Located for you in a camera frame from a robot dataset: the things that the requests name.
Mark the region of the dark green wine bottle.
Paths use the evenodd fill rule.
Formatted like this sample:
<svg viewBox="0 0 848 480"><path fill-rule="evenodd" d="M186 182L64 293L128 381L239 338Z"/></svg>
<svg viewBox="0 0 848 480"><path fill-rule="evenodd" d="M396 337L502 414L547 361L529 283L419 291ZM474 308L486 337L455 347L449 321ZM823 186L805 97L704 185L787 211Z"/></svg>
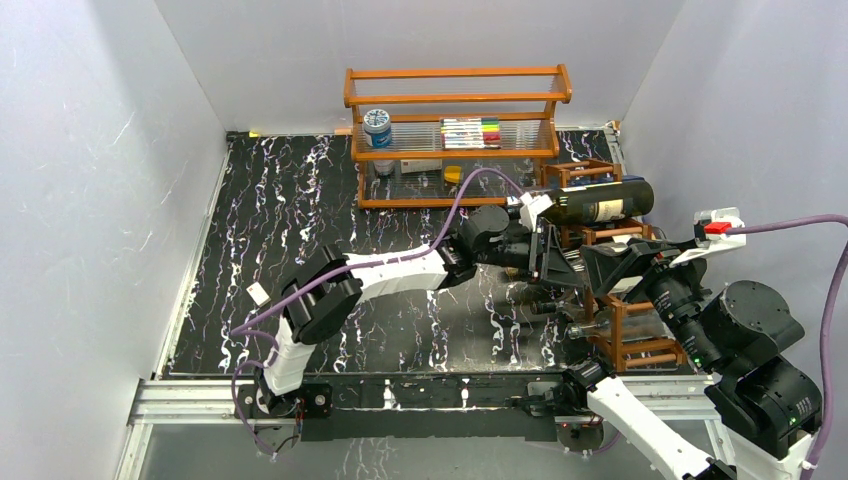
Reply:
<svg viewBox="0 0 848 480"><path fill-rule="evenodd" d="M643 179L530 193L550 197L553 206L538 217L537 223L543 219L556 226L592 225L645 215L651 212L655 201L653 187ZM519 197L510 199L507 211L511 219L520 221Z"/></svg>

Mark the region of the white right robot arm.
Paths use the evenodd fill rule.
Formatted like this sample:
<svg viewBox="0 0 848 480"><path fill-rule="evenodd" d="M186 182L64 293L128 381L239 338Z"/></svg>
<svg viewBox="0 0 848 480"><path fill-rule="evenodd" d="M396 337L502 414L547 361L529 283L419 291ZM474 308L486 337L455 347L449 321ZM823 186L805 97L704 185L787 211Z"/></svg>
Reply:
<svg viewBox="0 0 848 480"><path fill-rule="evenodd" d="M694 241L633 239L584 246L591 290L609 291L634 277L695 366L719 379L704 392L734 451L727 463L693 446L646 407L603 362L571 367L558 383L534 383L516 406L537 415L593 413L612 425L667 479L799 479L822 424L816 384L785 359L804 336L784 298L771 287L736 281L711 295L701 286L707 251Z"/></svg>

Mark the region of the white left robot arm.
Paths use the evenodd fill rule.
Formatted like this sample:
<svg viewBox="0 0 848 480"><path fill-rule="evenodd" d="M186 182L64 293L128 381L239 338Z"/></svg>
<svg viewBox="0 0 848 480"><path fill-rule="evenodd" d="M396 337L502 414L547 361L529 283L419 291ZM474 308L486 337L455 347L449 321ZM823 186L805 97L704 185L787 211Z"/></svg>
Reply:
<svg viewBox="0 0 848 480"><path fill-rule="evenodd" d="M487 205L431 245L373 255L321 248L284 285L275 344L254 375L258 409L282 417L301 405L315 346L338 333L365 301L448 289L473 279L481 264L515 268L524 280L548 288L583 286L557 236L557 226L544 218L527 227L516 209Z"/></svg>

